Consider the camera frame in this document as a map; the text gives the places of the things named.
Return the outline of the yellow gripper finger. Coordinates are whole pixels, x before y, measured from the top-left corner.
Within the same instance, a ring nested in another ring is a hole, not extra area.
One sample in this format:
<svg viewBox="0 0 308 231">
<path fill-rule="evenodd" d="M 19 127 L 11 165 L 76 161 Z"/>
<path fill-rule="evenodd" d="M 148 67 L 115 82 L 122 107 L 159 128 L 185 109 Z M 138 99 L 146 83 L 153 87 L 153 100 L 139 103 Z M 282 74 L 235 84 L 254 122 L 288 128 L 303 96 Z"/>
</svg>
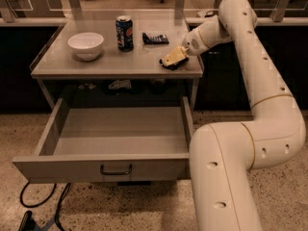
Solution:
<svg viewBox="0 0 308 231">
<path fill-rule="evenodd" d="M 178 62 L 188 56 L 188 49 L 184 46 L 177 46 L 170 53 L 168 53 L 163 59 L 169 59 L 171 62 Z"/>
</svg>

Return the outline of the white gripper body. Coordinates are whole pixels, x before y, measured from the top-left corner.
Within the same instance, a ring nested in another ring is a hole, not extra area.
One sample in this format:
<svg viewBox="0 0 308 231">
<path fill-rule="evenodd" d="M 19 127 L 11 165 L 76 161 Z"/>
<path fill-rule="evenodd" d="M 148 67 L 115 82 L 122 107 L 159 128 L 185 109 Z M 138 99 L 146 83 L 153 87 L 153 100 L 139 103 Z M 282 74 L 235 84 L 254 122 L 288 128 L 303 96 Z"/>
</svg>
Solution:
<svg viewBox="0 0 308 231">
<path fill-rule="evenodd" d="M 197 29 L 193 29 L 184 37 L 182 45 L 190 56 L 200 55 L 209 50 Z"/>
</svg>

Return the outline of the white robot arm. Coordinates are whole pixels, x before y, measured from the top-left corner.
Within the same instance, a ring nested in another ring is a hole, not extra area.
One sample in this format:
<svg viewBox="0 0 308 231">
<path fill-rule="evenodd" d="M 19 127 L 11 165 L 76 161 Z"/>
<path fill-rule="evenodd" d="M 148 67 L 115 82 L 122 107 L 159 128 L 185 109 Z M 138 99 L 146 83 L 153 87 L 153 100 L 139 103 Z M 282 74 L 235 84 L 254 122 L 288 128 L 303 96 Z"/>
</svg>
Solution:
<svg viewBox="0 0 308 231">
<path fill-rule="evenodd" d="M 190 175 L 198 231 L 263 231 L 247 180 L 251 169 L 283 164 L 304 146 L 306 127 L 290 89 L 255 33 L 247 0 L 222 0 L 218 14 L 190 31 L 160 63 L 232 42 L 252 118 L 203 125 L 190 142 Z"/>
</svg>

